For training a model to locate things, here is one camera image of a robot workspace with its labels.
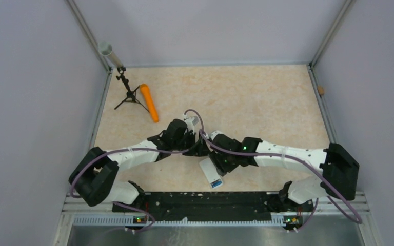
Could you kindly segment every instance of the table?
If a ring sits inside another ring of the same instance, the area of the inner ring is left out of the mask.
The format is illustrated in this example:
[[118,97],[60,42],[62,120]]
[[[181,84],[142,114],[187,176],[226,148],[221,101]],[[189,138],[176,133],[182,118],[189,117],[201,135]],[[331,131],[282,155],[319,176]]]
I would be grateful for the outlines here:
[[[160,116],[153,123],[140,105],[124,103],[126,89],[114,71],[95,145],[104,150],[131,146],[159,134],[186,109],[197,110],[205,131],[221,130],[298,148],[329,144],[306,65],[129,68],[131,89],[147,84]],[[137,98],[144,103],[141,94]],[[212,189],[199,162],[203,157],[170,156],[118,175],[145,191],[278,191],[309,174],[281,168],[238,167]]]

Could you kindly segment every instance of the wooden table surface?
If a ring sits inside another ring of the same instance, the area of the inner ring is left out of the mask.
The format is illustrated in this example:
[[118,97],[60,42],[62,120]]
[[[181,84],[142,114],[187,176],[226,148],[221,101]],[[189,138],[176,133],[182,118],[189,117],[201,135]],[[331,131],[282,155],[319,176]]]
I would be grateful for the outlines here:
[[[112,150],[159,134],[186,109],[197,110],[205,131],[220,130],[239,141],[246,136],[298,148],[326,148],[329,140],[305,65],[130,68],[132,89],[147,84],[160,122],[140,105],[124,103],[126,89],[109,86],[96,146]],[[137,98],[144,103],[141,94]],[[308,174],[281,168],[238,167],[212,189],[199,166],[200,157],[174,155],[122,172],[145,191],[278,191]]]

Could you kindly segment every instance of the gray wall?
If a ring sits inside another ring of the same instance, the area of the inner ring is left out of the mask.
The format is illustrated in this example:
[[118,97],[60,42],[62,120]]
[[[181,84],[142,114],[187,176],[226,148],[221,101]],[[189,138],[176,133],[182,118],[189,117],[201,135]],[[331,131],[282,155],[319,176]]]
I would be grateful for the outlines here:
[[344,0],[77,0],[126,66],[308,63]]
[[360,163],[385,245],[394,245],[394,1],[357,1],[317,68],[340,142]]
[[104,82],[63,0],[0,1],[0,246],[52,244]]

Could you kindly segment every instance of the tripod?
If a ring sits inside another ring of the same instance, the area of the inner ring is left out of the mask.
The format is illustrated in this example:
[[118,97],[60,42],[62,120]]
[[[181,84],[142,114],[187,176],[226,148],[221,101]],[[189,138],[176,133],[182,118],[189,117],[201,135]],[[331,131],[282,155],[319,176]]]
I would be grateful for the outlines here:
[[118,70],[120,75],[116,76],[116,78],[123,82],[123,84],[126,87],[127,92],[126,92],[126,98],[121,103],[119,103],[119,105],[117,105],[114,108],[114,110],[116,110],[118,107],[120,107],[120,105],[122,105],[123,103],[128,103],[128,102],[131,103],[132,102],[132,103],[136,103],[136,104],[139,104],[139,105],[143,106],[143,108],[145,110],[147,110],[147,112],[149,112],[149,110],[144,105],[142,105],[141,102],[138,101],[138,99],[136,98],[136,91],[138,90],[138,88],[140,88],[140,86],[138,86],[135,90],[132,91],[130,89],[130,87],[129,87],[129,80],[127,78],[125,78],[125,76],[124,76],[126,68],[125,67],[120,67],[120,68],[117,68],[117,70]]

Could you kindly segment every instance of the metal frame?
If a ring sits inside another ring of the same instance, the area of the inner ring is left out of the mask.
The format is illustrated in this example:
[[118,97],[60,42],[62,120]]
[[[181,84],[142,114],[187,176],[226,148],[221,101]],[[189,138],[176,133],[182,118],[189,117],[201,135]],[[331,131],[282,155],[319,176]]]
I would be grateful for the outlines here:
[[[97,131],[99,128],[101,116],[102,116],[102,111],[105,105],[105,100],[107,96],[107,92],[109,89],[109,84],[111,82],[112,78],[112,73],[113,70],[111,67],[108,65],[107,61],[105,58],[97,52],[97,41],[94,38],[94,35],[92,34],[90,28],[88,27],[87,23],[84,20],[84,17],[82,16],[79,8],[77,7],[76,3],[74,0],[65,0],[66,3],[68,4],[70,10],[72,11],[72,14],[74,15],[76,21],[78,22],[83,34],[87,38],[88,43],[90,44],[91,48],[95,52],[98,60],[101,62],[102,66],[108,71],[107,77],[106,77],[106,82],[105,82],[105,87],[104,91],[102,93],[102,98],[99,104],[99,107],[97,109],[97,115],[96,115],[96,120],[94,124],[93,131],[91,133],[90,141],[89,141],[89,148],[92,148],[94,146],[94,142],[96,139]],[[312,61],[310,64],[307,66],[307,70],[310,76],[310,80],[312,83],[313,90],[315,92],[315,95],[317,97],[317,102],[318,106],[321,111],[321,115],[323,117],[324,125],[329,137],[330,142],[337,142],[337,134],[334,129],[333,123],[331,121],[331,117],[328,112],[328,106],[325,101],[325,97],[322,97],[318,94],[318,85],[319,82],[317,80],[317,77],[314,72],[315,66],[318,64],[320,61],[323,53],[325,52],[326,48],[328,47],[328,44],[331,42],[332,38],[336,34],[338,28],[340,27],[344,17],[348,13],[349,9],[353,6],[355,0],[346,0],[341,11],[339,12],[337,18],[333,22],[331,28],[329,29],[328,33],[326,34],[325,38],[323,39],[321,45],[319,46],[315,56],[313,57]],[[337,201],[339,205],[344,208],[346,212],[349,212],[349,210],[343,205],[341,201]],[[373,220],[372,214],[369,210],[369,206],[365,197],[365,194],[363,192],[356,192],[356,198],[355,200],[351,203],[353,207],[358,210],[358,212],[361,214],[362,219],[363,219],[363,224],[359,225],[359,230],[361,233],[361,236],[363,238],[364,244],[365,245],[383,245],[382,240],[380,237],[380,234],[377,230],[376,224]],[[290,216],[294,215],[295,213],[275,213],[274,217],[277,220],[278,216]],[[340,214],[340,212],[334,207],[333,204],[328,200],[328,198],[322,198],[319,205],[317,212],[315,215],[320,216],[320,215],[335,215],[335,214]],[[83,201],[80,201],[78,199],[74,199],[71,197],[67,197],[63,206],[63,210],[61,213],[60,217],[60,222],[58,224],[55,240],[54,240],[54,245],[59,246],[59,245],[67,245],[67,242],[70,238],[70,233],[72,226],[74,225],[75,221],[78,222],[78,219],[81,216],[84,216],[85,218],[89,218],[90,216],[92,217],[99,217],[99,216],[126,216],[126,215],[117,215],[116,213],[112,212],[112,205],[110,203],[101,203],[96,207],[89,207],[87,206]],[[104,220],[93,220],[93,225],[96,223],[105,223]],[[168,222],[168,223],[162,223],[162,222],[157,222],[155,225],[156,226],[176,226],[180,224],[181,226],[207,226],[207,224],[203,223],[194,223],[192,221],[173,221],[173,222]],[[276,225],[280,226],[277,224],[277,221],[266,221],[263,223],[263,226],[271,226],[271,225]]]

